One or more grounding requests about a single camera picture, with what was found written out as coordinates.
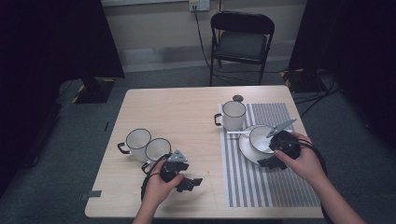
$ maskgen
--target wall outlet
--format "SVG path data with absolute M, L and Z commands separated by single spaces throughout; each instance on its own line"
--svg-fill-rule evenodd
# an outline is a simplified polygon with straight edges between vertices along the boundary
M 208 11 L 210 10 L 210 0 L 189 0 L 190 12 L 194 11 Z

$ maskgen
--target chair backrest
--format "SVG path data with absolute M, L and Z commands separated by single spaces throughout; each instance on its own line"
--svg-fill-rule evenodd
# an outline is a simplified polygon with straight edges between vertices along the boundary
M 262 14 L 246 12 L 221 11 L 216 13 L 210 25 L 215 29 L 233 32 L 245 32 L 272 35 L 275 31 L 274 22 Z

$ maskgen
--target striped placemat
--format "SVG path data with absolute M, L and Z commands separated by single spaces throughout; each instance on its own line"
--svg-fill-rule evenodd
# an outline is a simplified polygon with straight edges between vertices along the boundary
M 246 104 L 245 127 L 274 126 L 290 119 L 283 103 Z M 246 159 L 238 147 L 239 134 L 220 128 L 225 202 L 229 207 L 320 206 L 312 188 L 290 168 L 269 170 Z

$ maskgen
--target hand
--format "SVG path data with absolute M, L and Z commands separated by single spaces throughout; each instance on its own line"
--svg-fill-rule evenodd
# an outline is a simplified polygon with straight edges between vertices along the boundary
M 303 139 L 309 143 L 312 143 L 311 139 L 300 133 L 291 133 L 291 135 L 293 135 L 297 139 Z M 306 180 L 311 185 L 315 180 L 318 180 L 321 177 L 326 177 L 317 155 L 312 149 L 308 147 L 301 146 L 300 156 L 296 160 L 290 158 L 288 155 L 280 150 L 275 150 L 274 153 L 281 161 L 285 162 L 297 175 L 299 175 L 302 179 Z
M 179 174 L 170 182 L 168 183 L 164 182 L 159 175 L 159 172 L 161 171 L 161 167 L 163 167 L 164 163 L 165 160 L 159 161 L 155 166 L 155 168 L 153 169 L 153 171 L 151 172 L 152 175 L 153 174 L 157 174 L 157 175 L 153 175 L 148 180 L 145 196 L 143 198 L 143 203 L 147 203 L 152 206 L 158 207 L 168 197 L 171 190 L 174 187 L 176 187 L 184 178 L 183 174 Z

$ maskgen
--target wooden tabletop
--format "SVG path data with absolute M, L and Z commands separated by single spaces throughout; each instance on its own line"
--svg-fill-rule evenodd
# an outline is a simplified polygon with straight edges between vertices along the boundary
M 190 165 L 182 173 L 202 178 L 201 186 L 181 193 L 173 190 L 157 209 L 155 217 L 167 218 L 291 218 L 322 217 L 320 207 L 225 206 L 219 126 L 213 116 L 219 105 L 240 94 L 245 104 L 285 103 L 296 132 L 305 133 L 289 89 L 285 86 L 205 87 L 142 89 L 127 91 L 92 190 L 102 195 L 88 200 L 88 217 L 135 217 L 140 206 L 140 187 L 145 174 L 132 155 L 124 155 L 117 144 L 137 128 L 152 138 L 167 139 Z

